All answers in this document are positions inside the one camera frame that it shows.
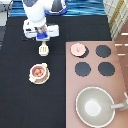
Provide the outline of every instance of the food item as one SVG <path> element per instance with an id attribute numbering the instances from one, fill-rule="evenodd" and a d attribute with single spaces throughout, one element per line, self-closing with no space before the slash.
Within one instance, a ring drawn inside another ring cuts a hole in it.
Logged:
<path id="1" fill-rule="evenodd" d="M 37 69 L 35 69 L 33 75 L 34 75 L 35 77 L 41 77 L 43 74 L 44 74 L 44 70 L 41 69 L 41 68 L 37 68 Z"/>

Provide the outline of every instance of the bowl rim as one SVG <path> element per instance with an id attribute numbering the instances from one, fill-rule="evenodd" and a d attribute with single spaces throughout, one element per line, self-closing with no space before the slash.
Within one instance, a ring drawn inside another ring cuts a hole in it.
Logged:
<path id="1" fill-rule="evenodd" d="M 104 89 L 102 89 L 102 88 L 100 88 L 100 87 L 94 87 L 94 86 L 92 86 L 92 87 L 86 87 L 86 88 L 84 88 L 82 91 L 80 91 L 79 94 L 77 95 L 77 98 L 76 98 L 76 112 L 77 112 L 79 118 L 80 118 L 85 124 L 87 124 L 88 126 L 94 127 L 94 128 L 102 128 L 102 127 L 105 127 L 105 126 L 109 125 L 109 124 L 112 122 L 112 120 L 114 119 L 114 117 L 115 117 L 115 110 L 114 110 L 114 109 L 113 109 L 113 114 L 112 114 L 111 119 L 110 119 L 108 122 L 106 122 L 105 124 L 100 125 L 100 126 L 96 126 L 96 125 L 91 125 L 91 124 L 89 124 L 89 123 L 86 122 L 86 121 L 81 117 L 81 115 L 79 114 L 79 110 L 78 110 L 78 108 L 77 108 L 77 104 L 78 104 L 79 97 L 81 96 L 81 94 L 82 94 L 84 91 L 89 90 L 89 89 L 98 89 L 98 90 L 103 91 L 105 94 L 108 95 L 108 97 L 109 97 L 110 100 L 112 101 L 112 104 L 114 104 L 113 98 L 112 98 L 112 97 L 110 96 L 110 94 L 109 94 L 107 91 L 105 91 Z"/>

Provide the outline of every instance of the background wall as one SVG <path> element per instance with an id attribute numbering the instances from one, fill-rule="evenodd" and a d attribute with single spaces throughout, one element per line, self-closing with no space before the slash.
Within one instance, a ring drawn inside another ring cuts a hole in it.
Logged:
<path id="1" fill-rule="evenodd" d="M 111 36 L 115 40 L 128 19 L 128 0 L 104 0 L 103 3 Z"/>

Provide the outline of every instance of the cup handle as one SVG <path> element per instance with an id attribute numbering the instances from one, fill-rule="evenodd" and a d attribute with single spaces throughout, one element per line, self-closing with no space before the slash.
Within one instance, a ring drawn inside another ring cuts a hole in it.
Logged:
<path id="1" fill-rule="evenodd" d="M 42 63 L 42 65 L 44 65 L 46 68 L 47 68 L 47 66 L 48 66 L 46 63 Z"/>
<path id="2" fill-rule="evenodd" d="M 34 78 L 32 78 L 32 77 L 30 77 L 29 80 L 30 80 L 31 82 L 33 82 L 33 83 L 36 81 L 36 79 L 34 79 Z"/>

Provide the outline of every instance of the black table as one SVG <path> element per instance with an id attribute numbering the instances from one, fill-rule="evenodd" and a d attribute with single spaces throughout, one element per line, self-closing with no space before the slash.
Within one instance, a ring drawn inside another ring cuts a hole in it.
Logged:
<path id="1" fill-rule="evenodd" d="M 38 54 L 41 42 L 22 41 L 26 17 L 10 17 L 0 51 L 0 128 L 66 128 L 66 41 L 110 41 L 107 16 L 49 16 L 60 36 L 48 42 L 47 57 Z M 46 62 L 51 72 L 44 85 L 34 85 L 29 70 Z"/>

